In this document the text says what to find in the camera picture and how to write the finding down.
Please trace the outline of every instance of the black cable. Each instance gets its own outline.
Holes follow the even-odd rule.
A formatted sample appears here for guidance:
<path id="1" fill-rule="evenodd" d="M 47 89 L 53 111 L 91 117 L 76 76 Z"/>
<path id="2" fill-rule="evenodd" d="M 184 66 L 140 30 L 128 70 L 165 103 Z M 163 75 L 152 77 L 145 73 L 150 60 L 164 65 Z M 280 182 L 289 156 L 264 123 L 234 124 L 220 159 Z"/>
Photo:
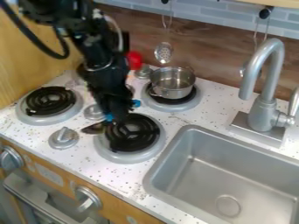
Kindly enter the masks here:
<path id="1" fill-rule="evenodd" d="M 3 8 L 7 16 L 16 25 L 16 27 L 42 52 L 58 60 L 66 59 L 70 55 L 70 49 L 65 40 L 59 34 L 57 27 L 53 26 L 53 30 L 63 49 L 63 55 L 54 52 L 48 46 L 46 46 L 31 30 L 28 29 L 28 27 L 18 18 L 18 16 L 5 1 L 6 0 L 0 0 L 0 6 Z"/>

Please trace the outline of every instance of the oven handle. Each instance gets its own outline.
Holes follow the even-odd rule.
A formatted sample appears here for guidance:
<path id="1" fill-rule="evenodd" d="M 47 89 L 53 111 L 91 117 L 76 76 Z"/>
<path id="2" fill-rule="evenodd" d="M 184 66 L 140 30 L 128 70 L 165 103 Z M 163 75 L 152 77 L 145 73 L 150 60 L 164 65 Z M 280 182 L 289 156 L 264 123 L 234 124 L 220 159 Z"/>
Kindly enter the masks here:
<path id="1" fill-rule="evenodd" d="M 65 224 L 97 224 L 98 222 L 87 217 L 83 222 L 78 222 L 71 217 L 61 213 L 58 209 L 46 203 L 48 193 L 28 183 L 15 173 L 11 173 L 3 182 L 4 188 L 18 199 L 27 203 L 32 208 L 40 211 L 42 214 L 50 217 L 54 221 Z"/>

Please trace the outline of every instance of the blue part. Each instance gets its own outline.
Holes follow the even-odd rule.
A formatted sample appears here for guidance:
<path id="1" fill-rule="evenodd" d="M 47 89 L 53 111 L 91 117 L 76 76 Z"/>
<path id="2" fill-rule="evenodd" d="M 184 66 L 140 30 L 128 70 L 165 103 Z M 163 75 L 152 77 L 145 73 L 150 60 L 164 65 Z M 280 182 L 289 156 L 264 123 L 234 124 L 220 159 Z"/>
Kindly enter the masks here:
<path id="1" fill-rule="evenodd" d="M 133 103 L 134 103 L 134 108 L 139 108 L 141 106 L 141 101 L 139 100 L 133 100 Z"/>
<path id="2" fill-rule="evenodd" d="M 107 114 L 107 115 L 105 115 L 105 118 L 106 118 L 106 121 L 108 121 L 108 122 L 112 122 L 113 121 L 113 119 L 115 119 L 114 117 L 113 117 L 113 115 L 111 115 L 111 114 Z"/>

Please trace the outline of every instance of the speckled countertop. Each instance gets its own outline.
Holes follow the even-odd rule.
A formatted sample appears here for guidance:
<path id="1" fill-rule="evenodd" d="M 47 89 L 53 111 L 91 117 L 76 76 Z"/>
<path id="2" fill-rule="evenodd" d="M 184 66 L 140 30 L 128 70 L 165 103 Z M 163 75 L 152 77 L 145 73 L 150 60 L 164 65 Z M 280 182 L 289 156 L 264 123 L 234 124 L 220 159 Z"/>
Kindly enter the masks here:
<path id="1" fill-rule="evenodd" d="M 71 72 L 66 72 L 47 85 L 67 85 L 80 92 L 84 98 L 84 108 L 93 104 L 85 87 L 74 85 Z M 140 93 L 146 80 L 129 78 L 128 84 L 135 90 L 135 98 L 140 99 Z M 271 151 L 299 159 L 299 127 L 295 125 L 287 130 L 287 137 L 280 149 L 272 148 L 247 138 L 230 133 L 227 128 L 237 112 L 248 112 L 256 94 L 249 101 L 242 101 L 238 97 L 238 88 L 228 87 L 208 80 L 197 79 L 201 94 L 201 103 L 194 108 L 180 113 L 163 113 L 146 106 L 136 109 L 136 113 L 153 116 L 166 130 L 166 144 L 174 137 L 177 131 L 186 124 L 196 124 L 224 135 L 236 137 L 251 144 L 259 145 Z M 286 112 L 288 103 L 278 101 L 279 109 Z M 50 126 L 30 126 L 16 118 L 15 104 L 0 110 L 0 135 L 15 144 L 20 145 L 31 153 L 65 169 L 68 172 L 85 179 L 133 206 L 152 214 L 166 223 L 203 224 L 205 222 L 184 213 L 175 207 L 148 195 L 142 186 L 143 177 L 154 164 L 157 157 L 139 164 L 114 164 L 102 158 L 95 150 L 93 136 L 80 133 L 79 142 L 68 150 L 54 150 L 48 145 L 48 137 L 54 131 L 67 126 L 80 131 L 94 122 L 83 116 L 83 110 L 75 117 Z"/>

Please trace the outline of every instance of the silver pot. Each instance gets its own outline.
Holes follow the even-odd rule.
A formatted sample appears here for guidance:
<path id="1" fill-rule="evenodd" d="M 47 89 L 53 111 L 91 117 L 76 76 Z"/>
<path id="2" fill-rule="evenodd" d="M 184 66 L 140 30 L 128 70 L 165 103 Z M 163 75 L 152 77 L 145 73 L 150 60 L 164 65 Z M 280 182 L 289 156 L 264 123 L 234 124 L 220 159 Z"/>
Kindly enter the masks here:
<path id="1" fill-rule="evenodd" d="M 150 95 L 174 100 L 184 98 L 192 91 L 196 77 L 188 68 L 167 66 L 154 71 L 149 79 L 152 84 Z"/>

